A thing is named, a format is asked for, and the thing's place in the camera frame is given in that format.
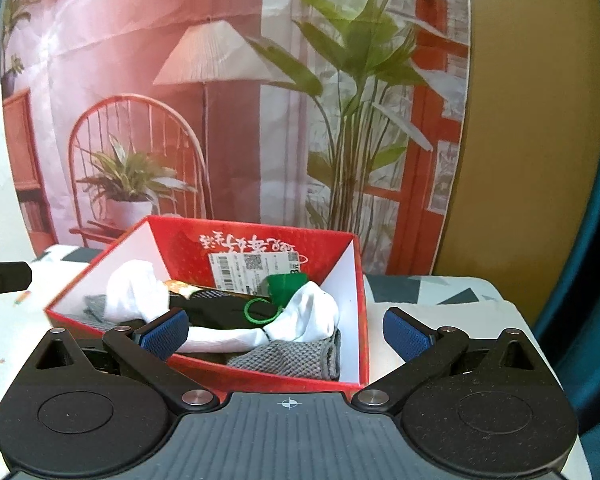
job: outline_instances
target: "green cord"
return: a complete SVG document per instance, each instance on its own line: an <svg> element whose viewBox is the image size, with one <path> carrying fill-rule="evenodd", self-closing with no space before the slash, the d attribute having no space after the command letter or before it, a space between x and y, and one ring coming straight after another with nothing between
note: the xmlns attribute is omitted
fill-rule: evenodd
<svg viewBox="0 0 600 480"><path fill-rule="evenodd" d="M257 301L263 301L264 303L269 303L269 301L264 300L263 298L253 298L252 300L247 301L247 303L244 304L244 317L247 319L247 321L249 321L250 323L253 323L254 325L266 325L267 323L271 323L272 321L275 321L278 316L280 314L282 314L282 311L285 309L283 306L279 306L278 307L278 311L276 312L276 315L270 319L263 319L262 321L257 320L257 319L253 319L253 317L250 316L249 314L249 307L253 304L256 303Z"/></svg>

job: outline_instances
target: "cardboard box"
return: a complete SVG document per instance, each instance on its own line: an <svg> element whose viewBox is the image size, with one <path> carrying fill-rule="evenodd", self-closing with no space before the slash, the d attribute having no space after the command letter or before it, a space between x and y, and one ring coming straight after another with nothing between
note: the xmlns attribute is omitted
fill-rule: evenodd
<svg viewBox="0 0 600 480"><path fill-rule="evenodd" d="M260 372L238 370L224 365L174 355L168 363L193 380L215 391L227 392L308 392L342 391L348 396L369 381L365 293L358 239L350 233L292 227L243 224L203 219L147 217L97 257L49 304L45 313L53 326L70 330L75 338L97 338L98 330L64 314L84 309L84 297L104 294L111 273L129 260L154 265L159 280L182 280L201 286L216 286L223 277L249 286L248 279L227 273L218 266L218 256L244 261L244 255L264 256L296 266L309 279L330 293L340 309L340 381L303 380ZM211 261L215 261L215 274Z"/></svg>

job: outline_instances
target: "white label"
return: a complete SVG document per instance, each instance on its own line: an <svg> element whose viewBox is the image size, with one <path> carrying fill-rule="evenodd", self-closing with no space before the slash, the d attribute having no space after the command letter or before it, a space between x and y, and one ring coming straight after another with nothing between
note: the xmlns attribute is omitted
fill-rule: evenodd
<svg viewBox="0 0 600 480"><path fill-rule="evenodd" d="M251 296L268 296L267 276L300 272L298 253L209 254L216 288Z"/></svg>

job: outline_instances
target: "gray ribbed panel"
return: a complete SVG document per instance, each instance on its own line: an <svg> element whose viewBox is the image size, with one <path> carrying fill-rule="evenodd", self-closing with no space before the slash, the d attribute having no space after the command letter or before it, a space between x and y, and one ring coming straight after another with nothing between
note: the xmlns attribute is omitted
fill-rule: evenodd
<svg viewBox="0 0 600 480"><path fill-rule="evenodd" d="M293 399L291 409L282 403ZM558 476L546 476L545 480ZM110 480L460 480L419 457L384 415L340 394L234 394L187 415L146 462ZM18 474L13 480L34 480Z"/></svg>

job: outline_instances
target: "silver screw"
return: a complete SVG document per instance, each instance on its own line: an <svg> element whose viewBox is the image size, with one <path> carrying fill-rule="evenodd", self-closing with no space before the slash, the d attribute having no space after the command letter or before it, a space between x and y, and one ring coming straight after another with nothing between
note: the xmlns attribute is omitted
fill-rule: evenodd
<svg viewBox="0 0 600 480"><path fill-rule="evenodd" d="M189 406L204 406L214 400L214 394L206 390L189 390L182 394L182 402Z"/></svg>
<svg viewBox="0 0 600 480"><path fill-rule="evenodd" d="M389 396L382 390L364 390L358 394L359 402L365 406L382 406L389 402Z"/></svg>

